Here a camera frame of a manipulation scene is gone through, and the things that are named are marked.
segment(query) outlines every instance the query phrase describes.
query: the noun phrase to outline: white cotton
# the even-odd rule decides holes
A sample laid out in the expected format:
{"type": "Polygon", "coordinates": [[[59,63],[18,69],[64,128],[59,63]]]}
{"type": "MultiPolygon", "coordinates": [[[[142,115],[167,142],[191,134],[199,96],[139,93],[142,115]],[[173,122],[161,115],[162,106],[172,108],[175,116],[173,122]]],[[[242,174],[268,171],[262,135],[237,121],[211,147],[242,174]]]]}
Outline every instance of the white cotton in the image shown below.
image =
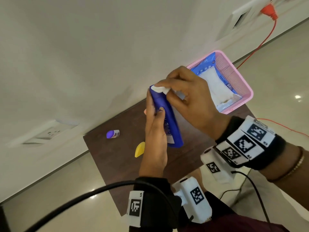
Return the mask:
{"type": "Polygon", "coordinates": [[[201,73],[199,77],[207,81],[211,98],[216,106],[233,98],[234,93],[219,78],[214,66],[201,73]]]}
{"type": "Polygon", "coordinates": [[[171,88],[165,88],[164,86],[161,86],[161,87],[156,87],[156,86],[151,86],[151,89],[157,93],[164,93],[164,94],[167,94],[171,88]]]}

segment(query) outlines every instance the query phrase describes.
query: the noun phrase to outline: black wire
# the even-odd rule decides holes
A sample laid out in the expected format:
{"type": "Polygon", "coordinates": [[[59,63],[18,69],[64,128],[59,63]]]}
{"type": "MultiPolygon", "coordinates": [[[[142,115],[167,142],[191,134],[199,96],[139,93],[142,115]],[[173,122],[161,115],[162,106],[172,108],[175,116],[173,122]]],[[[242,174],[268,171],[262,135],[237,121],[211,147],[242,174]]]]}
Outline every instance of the black wire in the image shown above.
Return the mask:
{"type": "Polygon", "coordinates": [[[221,195],[221,197],[220,197],[219,200],[221,200],[222,197],[223,197],[223,195],[224,195],[226,192],[229,192],[229,191],[241,191],[241,188],[239,188],[239,189],[234,189],[234,190],[227,190],[227,191],[224,191],[224,192],[222,193],[222,195],[221,195]]]}
{"type": "Polygon", "coordinates": [[[117,187],[128,186],[128,185],[146,185],[146,186],[154,188],[168,202],[169,206],[171,207],[171,209],[173,211],[175,219],[178,220],[178,216],[175,213],[171,202],[168,200],[168,197],[158,187],[156,187],[156,186],[154,186],[154,185],[152,185],[150,183],[147,183],[147,182],[130,180],[130,181],[115,182],[115,183],[106,185],[104,187],[100,187],[100,188],[98,188],[98,189],[96,189],[94,191],[88,192],[86,194],[80,195],[80,196],[76,197],[75,199],[72,199],[69,202],[63,204],[62,206],[56,208],[55,210],[53,210],[49,214],[47,214],[45,217],[40,219],[37,223],[33,224],[31,227],[29,227],[27,230],[25,230],[25,232],[35,232],[35,231],[37,231],[42,226],[44,226],[47,222],[49,222],[50,220],[52,220],[53,218],[58,216],[60,213],[64,212],[68,208],[74,206],[75,204],[78,204],[79,202],[81,202],[81,201],[83,201],[85,199],[88,199],[91,196],[94,196],[96,194],[99,194],[99,193],[102,193],[104,191],[108,191],[108,190],[111,190],[111,189],[114,189],[114,188],[117,188],[117,187]]]}
{"type": "Polygon", "coordinates": [[[257,187],[255,186],[255,184],[253,183],[253,181],[250,179],[250,177],[249,177],[248,175],[246,175],[246,174],[244,174],[244,173],[242,173],[242,172],[239,172],[239,171],[231,171],[231,173],[233,173],[233,174],[234,174],[234,173],[242,174],[242,175],[244,175],[246,178],[248,178],[248,180],[251,182],[251,184],[252,184],[252,186],[253,186],[255,192],[257,193],[257,197],[259,198],[261,207],[262,207],[263,212],[264,212],[264,215],[265,215],[265,217],[266,217],[266,221],[269,223],[270,231],[272,231],[271,223],[270,223],[269,217],[268,217],[268,215],[267,215],[266,209],[265,209],[265,207],[264,207],[264,203],[263,203],[262,198],[261,198],[261,196],[260,196],[260,193],[259,193],[259,191],[257,190],[257,187]]]}

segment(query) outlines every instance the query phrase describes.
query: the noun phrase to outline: table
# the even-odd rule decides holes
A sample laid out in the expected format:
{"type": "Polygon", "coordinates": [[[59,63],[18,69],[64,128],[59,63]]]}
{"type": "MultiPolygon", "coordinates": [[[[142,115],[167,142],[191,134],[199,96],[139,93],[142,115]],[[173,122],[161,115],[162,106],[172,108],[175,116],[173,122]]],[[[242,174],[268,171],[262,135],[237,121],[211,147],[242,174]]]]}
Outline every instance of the table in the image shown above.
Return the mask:
{"type": "MultiPolygon", "coordinates": [[[[134,154],[137,145],[145,141],[145,107],[146,102],[143,100],[84,136],[87,147],[106,184],[133,180],[138,177],[142,155],[135,158],[134,154]],[[107,131],[117,129],[120,130],[119,137],[106,138],[107,131]]],[[[200,160],[200,154],[215,145],[213,139],[194,128],[176,110],[174,112],[184,146],[168,148],[168,163],[164,170],[164,177],[170,183],[175,183],[201,167],[203,163],[200,160]]],[[[242,105],[230,115],[242,118],[247,115],[253,116],[246,105],[242,105]]],[[[125,186],[110,190],[121,216],[126,214],[129,192],[132,189],[133,186],[125,186]]]]}

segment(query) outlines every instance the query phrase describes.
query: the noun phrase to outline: plastic basket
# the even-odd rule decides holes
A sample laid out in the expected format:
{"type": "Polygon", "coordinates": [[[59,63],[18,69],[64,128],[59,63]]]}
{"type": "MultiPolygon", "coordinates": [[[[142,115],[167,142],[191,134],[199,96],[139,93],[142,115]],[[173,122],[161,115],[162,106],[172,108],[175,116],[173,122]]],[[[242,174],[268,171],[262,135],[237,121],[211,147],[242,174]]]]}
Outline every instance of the plastic basket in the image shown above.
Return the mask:
{"type": "MultiPolygon", "coordinates": [[[[221,74],[226,78],[226,80],[231,84],[231,86],[235,89],[235,91],[242,96],[242,98],[230,105],[228,108],[224,109],[221,113],[228,114],[234,111],[236,108],[245,104],[247,101],[252,99],[253,90],[250,88],[245,79],[241,76],[239,71],[234,67],[232,62],[228,59],[228,57],[221,51],[215,50],[216,53],[216,67],[221,72],[221,74]]],[[[204,57],[196,60],[187,66],[188,69],[191,69],[197,66],[201,61],[203,61],[208,55],[213,52],[205,55],[204,57]]]]}

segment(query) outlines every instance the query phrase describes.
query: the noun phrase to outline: yellow plastic piece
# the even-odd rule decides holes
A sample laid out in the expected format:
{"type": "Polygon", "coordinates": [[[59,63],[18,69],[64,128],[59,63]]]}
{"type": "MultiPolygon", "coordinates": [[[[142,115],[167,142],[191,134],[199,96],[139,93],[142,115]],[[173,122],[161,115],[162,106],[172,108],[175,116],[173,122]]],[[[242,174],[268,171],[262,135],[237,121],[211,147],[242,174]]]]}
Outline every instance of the yellow plastic piece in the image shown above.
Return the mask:
{"type": "Polygon", "coordinates": [[[136,150],[135,150],[135,157],[139,157],[140,155],[144,154],[145,150],[145,142],[141,142],[138,144],[136,150]]]}

